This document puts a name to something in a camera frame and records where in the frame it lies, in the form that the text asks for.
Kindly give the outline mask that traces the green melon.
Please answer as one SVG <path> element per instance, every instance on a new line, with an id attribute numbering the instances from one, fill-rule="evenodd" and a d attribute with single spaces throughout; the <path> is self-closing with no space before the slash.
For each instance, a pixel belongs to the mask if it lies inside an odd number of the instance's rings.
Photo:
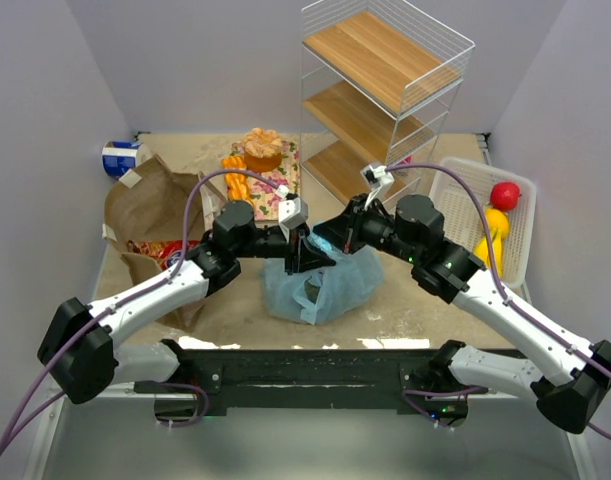
<path id="1" fill-rule="evenodd" d="M 303 284 L 305 298 L 312 304 L 316 304 L 320 297 L 321 287 L 315 285 L 311 281 L 305 281 Z"/>

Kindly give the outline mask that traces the blue plastic bag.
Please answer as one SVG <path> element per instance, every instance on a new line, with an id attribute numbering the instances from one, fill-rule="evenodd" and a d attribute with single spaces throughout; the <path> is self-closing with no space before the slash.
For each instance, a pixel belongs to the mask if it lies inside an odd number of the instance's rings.
<path id="1" fill-rule="evenodd" d="M 284 261 L 268 259 L 261 272 L 264 306 L 272 316 L 309 325 L 323 325 L 364 305 L 383 282 L 383 269 L 373 251 L 364 247 L 350 255 L 326 252 L 320 238 L 309 240 L 336 261 L 332 267 L 289 275 Z M 305 298 L 303 284 L 321 287 L 316 304 Z"/>

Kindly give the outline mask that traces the red snack packet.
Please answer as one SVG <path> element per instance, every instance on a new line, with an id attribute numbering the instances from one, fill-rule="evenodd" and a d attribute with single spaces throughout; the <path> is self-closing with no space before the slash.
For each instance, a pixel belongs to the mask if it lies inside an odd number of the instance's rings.
<path id="1" fill-rule="evenodd" d="M 130 253 L 151 258 L 162 270 L 166 270 L 181 258 L 183 241 L 134 242 L 129 240 L 126 246 Z"/>

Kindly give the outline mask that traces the brown paper grocery bag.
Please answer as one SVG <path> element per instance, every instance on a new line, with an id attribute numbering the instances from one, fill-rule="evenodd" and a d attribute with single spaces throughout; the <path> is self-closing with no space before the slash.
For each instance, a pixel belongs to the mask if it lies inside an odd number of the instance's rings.
<path id="1" fill-rule="evenodd" d="M 126 265 L 132 285 L 167 270 L 173 254 L 179 254 L 183 238 L 183 218 L 191 190 L 203 173 L 172 171 L 159 155 L 154 155 L 124 174 L 110 189 L 104 203 L 103 237 Z M 215 214 L 227 198 L 206 182 L 189 209 L 189 249 L 211 229 Z M 167 248 L 158 258 L 145 253 L 152 245 Z M 195 301 L 164 315 L 158 321 L 185 332 L 194 329 L 204 301 Z"/>

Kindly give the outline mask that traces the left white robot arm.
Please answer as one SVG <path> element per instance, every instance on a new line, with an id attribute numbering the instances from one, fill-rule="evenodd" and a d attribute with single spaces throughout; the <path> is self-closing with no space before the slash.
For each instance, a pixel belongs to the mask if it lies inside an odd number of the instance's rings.
<path id="1" fill-rule="evenodd" d="M 281 202 L 284 223 L 259 228 L 249 204 L 228 202 L 199 244 L 167 270 L 110 298 L 57 308 L 38 349 L 38 359 L 74 404 L 114 383 L 165 382 L 179 367 L 174 348 L 159 342 L 129 348 L 125 341 L 145 326 L 230 284 L 243 258 L 280 259 L 288 274 L 330 267 L 334 260 L 308 238 L 307 206 Z"/>

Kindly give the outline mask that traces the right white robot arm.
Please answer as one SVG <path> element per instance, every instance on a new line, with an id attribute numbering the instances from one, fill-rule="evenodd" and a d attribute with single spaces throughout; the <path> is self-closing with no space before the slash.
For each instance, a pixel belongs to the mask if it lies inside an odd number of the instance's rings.
<path id="1" fill-rule="evenodd" d="M 407 195 L 389 214 L 362 194 L 345 210 L 314 228 L 345 254 L 365 246 L 411 264 L 418 286 L 469 313 L 510 341 L 512 358 L 450 341 L 430 361 L 437 387 L 448 396 L 459 384 L 532 401 L 558 428 L 580 434 L 589 427 L 611 388 L 611 343 L 579 337 L 509 290 L 484 263 L 444 235 L 444 216 L 423 195 Z"/>

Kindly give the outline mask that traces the peeled orange on cup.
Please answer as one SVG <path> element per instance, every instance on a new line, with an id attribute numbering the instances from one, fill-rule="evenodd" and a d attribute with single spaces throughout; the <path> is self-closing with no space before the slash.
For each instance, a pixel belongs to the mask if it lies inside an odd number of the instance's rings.
<path id="1" fill-rule="evenodd" d="M 242 139 L 243 161 L 249 170 L 265 173 L 282 162 L 282 139 L 275 130 L 253 128 Z"/>

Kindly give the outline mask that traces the white plastic fruit basket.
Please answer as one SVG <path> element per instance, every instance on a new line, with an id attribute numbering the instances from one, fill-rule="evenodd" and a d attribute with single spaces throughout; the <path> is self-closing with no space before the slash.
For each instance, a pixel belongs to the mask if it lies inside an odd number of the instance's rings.
<path id="1" fill-rule="evenodd" d="M 513 290 L 524 282 L 534 225 L 537 188 L 533 182 L 514 173 L 457 157 L 446 157 L 440 164 L 455 172 L 470 187 L 482 206 L 489 204 L 492 188 L 501 182 L 518 186 L 516 208 L 506 214 L 509 236 L 503 241 L 502 281 Z M 483 237 L 480 217 L 466 191 L 449 175 L 438 172 L 429 197 L 445 217 L 447 238 L 472 250 Z"/>

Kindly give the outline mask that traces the yellow banana bunch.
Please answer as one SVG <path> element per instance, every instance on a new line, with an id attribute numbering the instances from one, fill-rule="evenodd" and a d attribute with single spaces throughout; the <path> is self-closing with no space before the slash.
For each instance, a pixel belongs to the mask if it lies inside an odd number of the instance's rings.
<path id="1" fill-rule="evenodd" d="M 474 255 L 479 258 L 487 269 L 492 267 L 492 262 L 495 262 L 495 271 L 499 277 L 503 275 L 503 232 L 500 229 L 493 228 L 490 230 L 491 249 L 489 251 L 488 242 L 482 238 L 474 248 Z"/>

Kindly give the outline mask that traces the yellow lemon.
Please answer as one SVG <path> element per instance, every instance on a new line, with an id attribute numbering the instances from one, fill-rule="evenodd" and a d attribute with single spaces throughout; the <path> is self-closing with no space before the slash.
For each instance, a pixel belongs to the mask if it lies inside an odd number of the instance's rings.
<path id="1" fill-rule="evenodd" d="M 497 209 L 488 208 L 485 211 L 485 219 L 491 237 L 499 235 L 504 240 L 510 233 L 510 224 L 506 215 Z"/>

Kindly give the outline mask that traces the red apple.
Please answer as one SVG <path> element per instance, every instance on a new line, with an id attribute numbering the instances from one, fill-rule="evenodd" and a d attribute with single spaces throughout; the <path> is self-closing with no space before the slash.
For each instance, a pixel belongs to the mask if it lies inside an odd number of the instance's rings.
<path id="1" fill-rule="evenodd" d="M 500 182 L 493 186 L 489 202 L 493 208 L 508 212 L 517 207 L 520 197 L 521 190 L 517 184 L 513 182 Z"/>

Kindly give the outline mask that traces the blue white paper roll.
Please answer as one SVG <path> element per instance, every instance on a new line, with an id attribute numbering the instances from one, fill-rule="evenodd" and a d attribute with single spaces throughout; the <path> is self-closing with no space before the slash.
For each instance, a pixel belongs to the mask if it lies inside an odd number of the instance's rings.
<path id="1" fill-rule="evenodd" d="M 149 147 L 140 141 L 107 142 L 101 151 L 101 161 L 105 173 L 114 179 L 123 176 L 152 157 Z"/>

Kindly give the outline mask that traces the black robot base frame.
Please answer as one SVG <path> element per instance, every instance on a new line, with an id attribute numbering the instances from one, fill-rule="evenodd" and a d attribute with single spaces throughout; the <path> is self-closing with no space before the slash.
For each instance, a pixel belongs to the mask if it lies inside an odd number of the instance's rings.
<path id="1" fill-rule="evenodd" d="M 423 407 L 438 416 L 463 418 L 464 395 L 487 388 L 458 382 L 447 358 L 459 342 L 439 349 L 199 350 L 169 340 L 180 365 L 161 383 L 139 381 L 139 394 L 181 393 L 197 386 L 209 414 L 234 408 L 394 410 Z"/>

